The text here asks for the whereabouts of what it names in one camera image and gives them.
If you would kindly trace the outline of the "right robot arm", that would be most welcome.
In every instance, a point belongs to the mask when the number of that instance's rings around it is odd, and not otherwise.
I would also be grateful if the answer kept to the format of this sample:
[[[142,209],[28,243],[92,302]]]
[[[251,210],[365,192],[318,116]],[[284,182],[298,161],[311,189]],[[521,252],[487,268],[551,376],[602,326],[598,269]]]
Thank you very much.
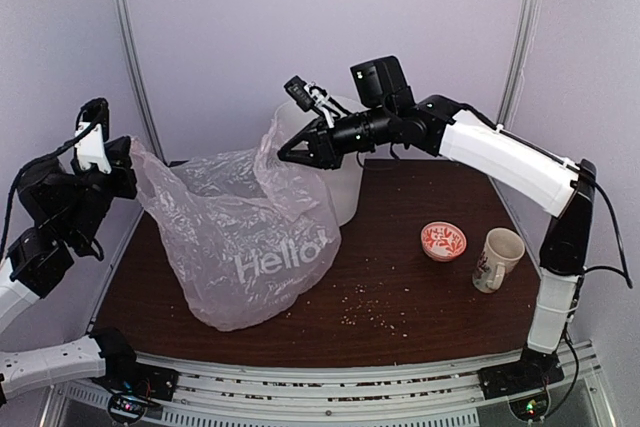
[[[316,117],[278,152],[284,162],[336,170],[349,153],[380,145],[415,147],[463,163],[519,191],[550,217],[539,252],[541,282],[520,358],[483,368],[486,396],[538,389],[563,379],[557,348],[575,311],[586,273],[596,168],[548,153],[441,95],[417,102],[399,60],[387,56],[350,69],[361,112],[352,113],[312,82],[292,77],[285,92]]]

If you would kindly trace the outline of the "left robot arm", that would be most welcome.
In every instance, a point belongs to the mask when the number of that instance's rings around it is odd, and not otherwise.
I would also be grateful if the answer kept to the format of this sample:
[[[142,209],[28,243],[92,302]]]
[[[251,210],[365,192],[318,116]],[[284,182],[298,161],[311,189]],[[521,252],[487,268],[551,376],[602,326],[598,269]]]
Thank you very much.
[[[103,260],[96,233],[114,199],[136,196],[130,158],[131,139],[105,145],[110,172],[82,169],[78,160],[67,172],[53,154],[29,162],[17,181],[18,197],[33,219],[7,249],[1,262],[1,326],[46,298],[77,257]],[[98,329],[75,341],[1,355],[1,400],[76,379],[111,380],[123,391],[144,380],[142,366],[116,328]]]

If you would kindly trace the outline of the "white plastic trash bin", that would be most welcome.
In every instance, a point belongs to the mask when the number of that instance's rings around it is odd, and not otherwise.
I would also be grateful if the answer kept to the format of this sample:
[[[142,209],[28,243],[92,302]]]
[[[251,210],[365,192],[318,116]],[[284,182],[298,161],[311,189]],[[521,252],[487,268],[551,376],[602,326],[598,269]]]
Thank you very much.
[[[307,124],[316,118],[312,111],[303,112],[293,100],[281,104],[275,111],[275,119],[290,140]],[[328,188],[337,222],[340,227],[350,222],[356,214],[363,169],[358,165],[356,154],[346,154],[341,167],[336,170],[322,170],[306,167],[315,173]]]

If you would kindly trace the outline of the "translucent pink plastic bag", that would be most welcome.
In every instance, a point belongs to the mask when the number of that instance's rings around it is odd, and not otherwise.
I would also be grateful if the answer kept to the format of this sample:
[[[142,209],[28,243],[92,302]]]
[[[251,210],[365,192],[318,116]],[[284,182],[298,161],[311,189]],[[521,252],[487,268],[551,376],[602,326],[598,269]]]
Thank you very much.
[[[255,148],[175,167],[131,143],[137,199],[157,224],[189,309],[221,332],[289,309],[340,248],[326,183],[316,170],[278,159],[285,141],[274,118]]]

